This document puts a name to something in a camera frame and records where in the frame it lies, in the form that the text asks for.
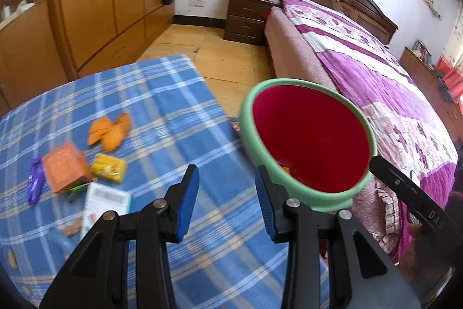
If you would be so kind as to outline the person's right hand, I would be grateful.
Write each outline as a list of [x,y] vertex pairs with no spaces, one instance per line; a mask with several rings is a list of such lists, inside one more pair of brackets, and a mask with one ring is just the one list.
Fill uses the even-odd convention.
[[403,275],[411,274],[417,263],[418,254],[415,249],[415,241],[421,234],[421,224],[409,224],[407,226],[407,232],[412,238],[412,242],[407,246],[406,251],[400,257],[399,263],[396,265],[397,269]]

